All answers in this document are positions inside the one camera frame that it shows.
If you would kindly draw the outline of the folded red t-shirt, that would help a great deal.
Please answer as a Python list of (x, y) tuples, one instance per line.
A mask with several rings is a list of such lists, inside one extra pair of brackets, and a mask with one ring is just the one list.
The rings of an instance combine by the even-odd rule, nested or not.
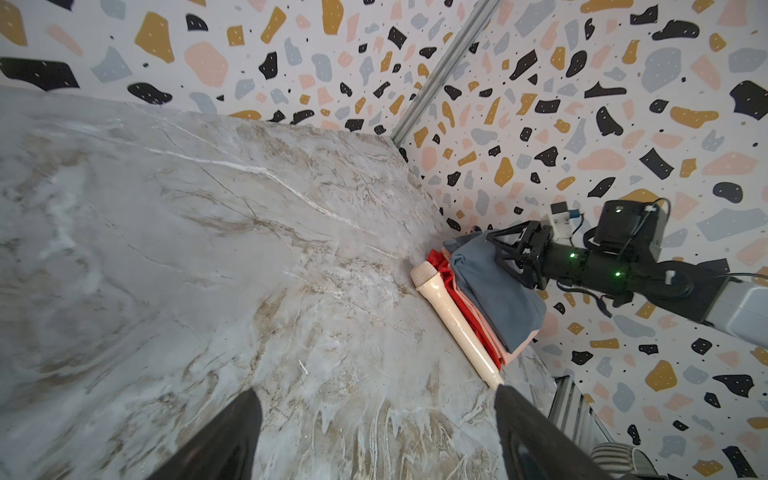
[(427, 256), (427, 261), (437, 270), (450, 298), (457, 305), (496, 368), (501, 371), (508, 364), (510, 353), (502, 346), (479, 308), (475, 306), (473, 301), (458, 286), (457, 276), (450, 266), (449, 259), (445, 253), (431, 250)]

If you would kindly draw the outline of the folded beige t-shirt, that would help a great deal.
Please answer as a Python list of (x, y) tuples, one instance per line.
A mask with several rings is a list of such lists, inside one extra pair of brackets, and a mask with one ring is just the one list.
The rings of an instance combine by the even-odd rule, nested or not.
[(439, 272), (429, 262), (415, 266), (410, 276), (416, 290), (432, 305), (475, 371), (495, 391), (504, 381), (491, 357), (451, 298)]

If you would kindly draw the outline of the aluminium rail frame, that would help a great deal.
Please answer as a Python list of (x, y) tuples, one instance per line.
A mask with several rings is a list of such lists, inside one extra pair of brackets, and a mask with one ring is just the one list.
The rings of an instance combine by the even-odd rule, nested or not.
[(586, 453), (598, 444), (612, 442), (612, 436), (573, 379), (570, 376), (556, 377), (555, 384), (557, 391), (549, 420)]

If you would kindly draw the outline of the grey-blue t-shirt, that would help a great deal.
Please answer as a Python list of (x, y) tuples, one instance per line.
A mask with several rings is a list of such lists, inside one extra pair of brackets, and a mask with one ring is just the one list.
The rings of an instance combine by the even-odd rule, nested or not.
[(486, 232), (443, 243), (457, 285), (509, 353), (516, 355), (536, 335), (546, 315), (544, 301), (495, 261), (495, 245)]

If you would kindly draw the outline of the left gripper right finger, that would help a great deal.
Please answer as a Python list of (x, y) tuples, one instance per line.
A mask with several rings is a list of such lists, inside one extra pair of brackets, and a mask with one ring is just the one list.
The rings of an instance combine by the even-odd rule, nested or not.
[(514, 388), (499, 386), (494, 408), (509, 479), (609, 477)]

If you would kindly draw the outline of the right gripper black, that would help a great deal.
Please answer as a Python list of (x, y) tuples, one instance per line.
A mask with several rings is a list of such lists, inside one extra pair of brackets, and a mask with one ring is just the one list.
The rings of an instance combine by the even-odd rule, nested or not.
[(590, 254), (586, 249), (556, 243), (553, 228), (539, 221), (487, 233), (494, 247), (494, 261), (524, 287), (544, 290), (550, 281), (565, 287), (598, 289), (588, 277)]

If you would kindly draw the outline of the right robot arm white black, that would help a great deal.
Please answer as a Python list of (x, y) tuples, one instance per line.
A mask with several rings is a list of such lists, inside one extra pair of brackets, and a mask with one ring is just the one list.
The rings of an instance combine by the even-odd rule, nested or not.
[(555, 228), (527, 221), (487, 235), (496, 263), (524, 287), (555, 282), (593, 297), (604, 315), (641, 295), (651, 305), (758, 347), (767, 345), (766, 275), (730, 271), (726, 260), (697, 265), (659, 258), (668, 210), (660, 201), (613, 200), (580, 247)]

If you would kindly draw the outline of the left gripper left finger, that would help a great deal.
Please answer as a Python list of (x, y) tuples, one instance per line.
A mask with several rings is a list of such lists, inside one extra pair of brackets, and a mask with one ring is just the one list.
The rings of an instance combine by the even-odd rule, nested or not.
[(257, 394), (241, 392), (148, 479), (251, 479), (262, 420)]

